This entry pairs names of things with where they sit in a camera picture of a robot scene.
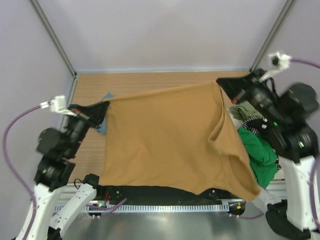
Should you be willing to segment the blue tank top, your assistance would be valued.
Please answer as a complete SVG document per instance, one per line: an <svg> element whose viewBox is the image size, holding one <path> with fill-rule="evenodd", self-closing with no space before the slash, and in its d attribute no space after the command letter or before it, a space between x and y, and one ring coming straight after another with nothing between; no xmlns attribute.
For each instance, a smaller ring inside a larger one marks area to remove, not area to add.
<svg viewBox="0 0 320 240"><path fill-rule="evenodd" d="M102 98L101 101L104 102L104 101L106 101L107 99L110 99L110 98L113 98L113 97L114 97L114 95L113 95L112 93L108 92L108 93ZM101 124L101 126L96 129L96 132L105 135L105 134L106 134L106 131L107 131L107 130L106 130L106 128L107 128L106 126L107 126L107 125L106 125L106 119L104 119L103 122L102 122L102 124Z"/></svg>

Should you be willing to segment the tan garment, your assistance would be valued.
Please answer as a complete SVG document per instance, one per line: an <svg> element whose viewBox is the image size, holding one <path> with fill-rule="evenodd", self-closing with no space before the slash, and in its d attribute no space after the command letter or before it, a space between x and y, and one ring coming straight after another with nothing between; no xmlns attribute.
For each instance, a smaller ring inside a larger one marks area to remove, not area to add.
<svg viewBox="0 0 320 240"><path fill-rule="evenodd" d="M113 97L105 118L103 186L260 194L215 81Z"/></svg>

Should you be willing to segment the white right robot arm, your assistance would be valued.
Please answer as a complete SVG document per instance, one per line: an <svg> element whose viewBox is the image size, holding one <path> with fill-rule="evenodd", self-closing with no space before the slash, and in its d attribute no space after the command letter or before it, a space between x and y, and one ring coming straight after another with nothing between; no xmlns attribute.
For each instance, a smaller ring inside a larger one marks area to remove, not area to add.
<svg viewBox="0 0 320 240"><path fill-rule="evenodd" d="M317 94L308 84L296 82L277 94L272 77L257 69L242 77L217 79L233 104L249 102L263 117L266 137L282 167L286 199L263 189L253 201L264 212L269 227L289 240L317 240L320 221L317 215L316 168L320 164L318 136L307 118L319 109Z"/></svg>

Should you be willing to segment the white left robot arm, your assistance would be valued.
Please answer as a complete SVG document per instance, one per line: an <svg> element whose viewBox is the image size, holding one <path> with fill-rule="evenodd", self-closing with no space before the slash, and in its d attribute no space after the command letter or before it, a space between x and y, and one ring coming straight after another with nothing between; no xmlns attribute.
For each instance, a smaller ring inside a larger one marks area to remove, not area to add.
<svg viewBox="0 0 320 240"><path fill-rule="evenodd" d="M104 121L109 107L108 101L92 105L67 105L63 95L40 103L16 117L6 128L3 139L3 155L11 172L30 195L31 204L18 240L61 240L81 210L89 201L101 200L106 187L99 183L99 176L85 176L78 192L54 215L55 206L64 191L75 168L71 162L76 157L90 128L97 129ZM36 151L42 154L34 177L34 187L30 188L12 166L7 153L7 136L15 122L25 115L49 108L51 112L67 117L64 131L56 128L43 130L38 137Z"/></svg>

